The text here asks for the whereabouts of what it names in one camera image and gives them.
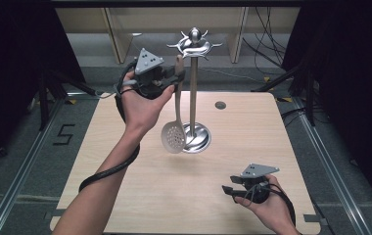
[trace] wrist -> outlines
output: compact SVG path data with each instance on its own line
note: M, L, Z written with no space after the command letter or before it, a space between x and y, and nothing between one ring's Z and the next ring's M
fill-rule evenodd
M140 143L147 132L141 128L125 128L121 139L126 139L128 142L135 144L136 146Z
M274 229L274 232L278 235L300 235L301 233L297 230L295 226L288 225L280 227L279 229Z

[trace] gray floor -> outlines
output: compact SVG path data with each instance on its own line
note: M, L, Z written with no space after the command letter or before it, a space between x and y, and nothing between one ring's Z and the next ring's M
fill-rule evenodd
M117 65L111 49L108 35L69 35L73 49L85 74L88 85L97 90L113 91L112 85L124 65ZM256 45L253 35L245 35L247 41ZM175 43L181 38L179 34L143 34L133 39L127 62L138 56L138 48L145 47L152 53L163 56L166 63L174 61L175 49L168 49L165 44ZM288 35L276 35L283 45ZM224 42L225 35L209 35L213 42ZM274 54L266 49L261 51L268 56ZM240 61L231 64L226 46L215 48L208 55L209 60L199 60L198 90L231 90L249 92L264 84L265 77L276 77L276 74L264 74L256 69L254 52L243 44ZM261 57L256 58L261 70L280 73L271 63ZM291 80L284 82L270 92L277 98L289 97L287 89ZM89 121L95 111L97 100L78 99L75 104L64 104L55 118L46 141L37 155L37 159L29 172L28 178L15 200L1 234L50 234L49 213L58 204L62 190L68 179L73 161L83 140ZM296 106L292 102L277 102L283 114ZM317 110L316 130L320 134L333 162L337 166L355 202L359 205L365 221L372 230L372 189L359 168L349 162L349 150L334 126L329 123L326 114ZM38 134L40 112L36 105L30 114L23 118L11 141L6 146L8 155L0 157L0 201L8 191L34 139ZM68 145L63 143L65 137L58 136L64 124L74 124L64 129L64 133L72 134ZM329 176L323 167L317 151L308 137L298 113L284 120L287 132L295 151L302 175L312 200L327 218L329 226L323 225L320 234L356 234L346 209L336 193Z

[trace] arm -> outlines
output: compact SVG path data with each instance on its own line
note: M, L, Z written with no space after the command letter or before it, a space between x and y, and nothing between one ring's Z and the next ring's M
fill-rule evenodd
M269 183L275 184L281 188L278 180L273 175L265 175ZM275 186L271 186L272 189L278 190ZM242 206L248 205L250 200L235 197L235 201ZM261 222L269 229L277 234L288 234L299 235L300 232L296 229L293 222L291 221L290 212L287 208L285 202L280 198L280 196L270 193L268 199L262 204L252 203L248 207Z
M126 79L132 76L133 72L130 72ZM155 100L147 100L135 91L122 95L125 131L97 172L119 165L130 157L144 135L156 124L160 111L173 91L174 87L169 86ZM53 234L102 234L125 172L126 169L123 169L85 187L68 206Z

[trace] round metal base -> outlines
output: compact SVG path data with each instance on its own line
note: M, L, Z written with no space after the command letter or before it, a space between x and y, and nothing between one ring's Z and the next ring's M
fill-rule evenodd
M186 146L184 153L198 154L205 150L210 144L211 136L209 130L202 124L195 122L195 134L190 133L190 123L184 123L183 128L186 133Z

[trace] finger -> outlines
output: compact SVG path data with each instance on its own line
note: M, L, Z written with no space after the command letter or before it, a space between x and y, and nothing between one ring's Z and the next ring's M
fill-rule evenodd
M128 73L125 74L124 81L127 82L127 81L131 80L133 77L134 77L134 71L129 71ZM132 84L126 83L125 85L123 85L121 87L121 92L123 92L125 90L132 89L132 88L133 88Z
M277 188L277 187L271 185L271 189L279 190L279 191L282 191L283 193L285 193L284 190L282 189L280 183L278 182L277 177L275 177L274 175L271 175L271 174L266 174L265 177L268 179L268 182L270 184L274 184L274 185L277 185L278 187L280 187L280 188Z
M129 71L128 73L125 74L124 80L129 80L134 77L134 71Z
M235 197L234 200L244 208L248 208L250 211L256 212L257 204L251 202L250 200L238 196Z

